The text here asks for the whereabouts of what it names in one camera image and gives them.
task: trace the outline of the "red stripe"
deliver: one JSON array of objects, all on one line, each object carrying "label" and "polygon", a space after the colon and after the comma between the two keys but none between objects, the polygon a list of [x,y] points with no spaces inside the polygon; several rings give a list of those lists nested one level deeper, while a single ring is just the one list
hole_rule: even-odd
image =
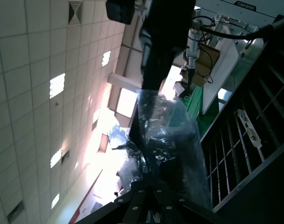
[{"label": "red stripe", "polygon": [[73,214],[73,216],[72,216],[72,218],[71,218],[71,220],[69,221],[68,224],[75,224],[75,222],[76,222],[78,216],[80,215],[80,208],[81,208],[82,204],[84,203],[84,201],[85,201],[85,199],[87,198],[88,194],[90,193],[90,191],[91,191],[92,188],[94,187],[94,185],[95,185],[95,183],[96,183],[97,179],[99,178],[99,176],[100,176],[100,174],[101,174],[102,171],[103,171],[103,170],[101,170],[100,173],[99,173],[99,175],[96,177],[95,181],[93,182],[93,184],[92,184],[91,187],[89,188],[87,194],[85,195],[85,197],[84,197],[84,199],[82,200],[81,204],[78,206],[78,208],[77,208],[75,214]]}]

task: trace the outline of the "metal rack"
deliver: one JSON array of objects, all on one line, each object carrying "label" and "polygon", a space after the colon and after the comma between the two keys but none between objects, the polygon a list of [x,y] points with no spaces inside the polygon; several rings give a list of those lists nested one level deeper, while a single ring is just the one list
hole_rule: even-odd
[{"label": "metal rack", "polygon": [[[262,147],[250,141],[236,115],[246,111]],[[219,205],[284,144],[284,30],[262,54],[202,139],[212,207]]]}]

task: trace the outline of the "metal rod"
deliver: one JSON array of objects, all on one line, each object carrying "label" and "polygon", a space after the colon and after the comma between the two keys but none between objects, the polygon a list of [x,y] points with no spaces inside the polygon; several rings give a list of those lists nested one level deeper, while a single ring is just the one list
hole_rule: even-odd
[{"label": "metal rod", "polygon": [[[247,110],[246,110],[246,108],[245,108],[244,102],[242,102],[241,105],[242,105],[242,107],[243,107],[243,110],[247,113]],[[260,148],[257,148],[257,151],[258,151],[258,154],[259,154],[259,156],[260,156],[260,159],[261,159],[262,162],[263,162],[263,161],[264,161],[264,156],[263,156],[263,153],[262,153],[261,149],[260,149]]]},{"label": "metal rod", "polygon": [[228,122],[227,122],[227,128],[228,128],[228,134],[229,134],[229,141],[230,141],[230,146],[231,146],[232,158],[234,160],[234,171],[235,171],[235,176],[236,176],[236,183],[239,184],[241,182],[241,174],[240,174],[239,167],[238,167],[238,164],[237,164],[237,158],[236,158],[236,153],[235,153],[235,149],[234,149],[234,143],[233,143],[233,139],[232,139],[230,125],[229,125]]},{"label": "metal rod", "polygon": [[284,84],[284,77],[280,75],[279,72],[277,72],[272,66],[269,65],[268,67],[274,73],[274,75],[277,76],[277,78],[279,78],[279,80]]},{"label": "metal rod", "polygon": [[224,159],[224,165],[225,165],[225,173],[226,173],[226,184],[227,184],[227,193],[230,193],[229,189],[229,178],[228,178],[228,173],[227,173],[227,164],[226,164],[226,157],[225,157],[225,150],[224,150],[224,142],[223,142],[223,135],[221,132],[221,141],[222,141],[222,148],[223,148],[223,159]]},{"label": "metal rod", "polygon": [[216,165],[217,165],[217,176],[218,176],[218,193],[219,193],[219,202],[221,202],[221,189],[220,189],[220,176],[219,176],[219,168],[218,168],[218,152],[217,152],[217,143],[215,140],[215,151],[216,151]]},{"label": "metal rod", "polygon": [[275,147],[278,148],[280,146],[280,143],[279,143],[279,141],[278,141],[278,139],[277,139],[277,137],[276,137],[276,135],[275,135],[275,133],[274,133],[270,123],[269,123],[269,121],[267,120],[266,116],[264,115],[263,111],[261,110],[261,108],[260,108],[260,106],[259,106],[259,104],[257,102],[257,99],[255,98],[255,96],[253,95],[253,92],[251,90],[249,90],[249,95],[250,95],[250,97],[251,97],[251,99],[253,101],[253,104],[254,104],[255,108],[257,109],[260,117],[262,118],[263,123],[266,126],[266,129],[269,132]]},{"label": "metal rod", "polygon": [[239,121],[237,120],[236,115],[234,115],[234,119],[235,119],[235,122],[236,122],[236,125],[237,125],[237,129],[239,131],[239,136],[240,136],[240,140],[241,140],[241,146],[242,146],[243,151],[244,151],[244,156],[245,156],[245,159],[246,159],[248,172],[250,174],[252,172],[252,168],[251,168],[251,164],[250,164],[250,161],[249,161],[248,153],[247,153],[247,150],[246,150],[246,147],[245,147],[244,139],[243,139],[243,137],[241,135],[241,128],[240,128],[240,125],[239,125]]},{"label": "metal rod", "polygon": [[259,83],[262,85],[264,91],[267,93],[267,95],[270,97],[271,101],[273,102],[273,104],[275,105],[276,109],[279,111],[280,115],[283,117],[284,119],[284,108],[279,104],[279,102],[276,100],[276,98],[274,97],[274,95],[272,94],[272,92],[269,90],[269,88],[267,87],[267,85],[263,82],[263,80],[261,78],[258,78]]},{"label": "metal rod", "polygon": [[213,207],[213,184],[212,184],[212,158],[211,147],[209,147],[209,169],[210,169],[210,182],[211,182],[211,208]]}]

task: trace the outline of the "plastic bag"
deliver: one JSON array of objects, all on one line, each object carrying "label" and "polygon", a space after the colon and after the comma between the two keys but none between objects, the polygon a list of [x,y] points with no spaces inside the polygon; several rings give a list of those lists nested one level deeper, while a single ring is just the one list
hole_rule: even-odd
[{"label": "plastic bag", "polygon": [[[167,182],[178,194],[210,208],[207,172],[197,123],[190,119],[186,107],[178,98],[167,100],[157,91],[143,90],[138,93],[142,148],[131,142],[118,126],[109,135],[110,144],[115,143],[114,148],[117,149],[126,149],[129,158],[135,158],[139,171],[136,177],[141,179],[140,172],[151,172],[154,178]],[[121,146],[116,147],[115,138],[119,138]]]}]

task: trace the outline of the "black cable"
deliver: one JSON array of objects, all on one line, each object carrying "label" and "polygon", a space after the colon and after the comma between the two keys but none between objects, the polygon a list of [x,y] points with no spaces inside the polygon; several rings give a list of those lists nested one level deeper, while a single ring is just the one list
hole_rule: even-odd
[{"label": "black cable", "polygon": [[246,30],[246,31],[249,32],[249,33],[253,33],[253,32],[251,32],[251,31],[245,29],[244,27],[242,27],[242,26],[240,26],[240,25],[237,25],[237,24],[235,24],[235,23],[233,23],[233,22],[224,22],[224,21],[216,21],[216,22],[225,23],[225,24],[231,24],[231,25],[233,25],[233,26],[242,28],[243,30]]}]

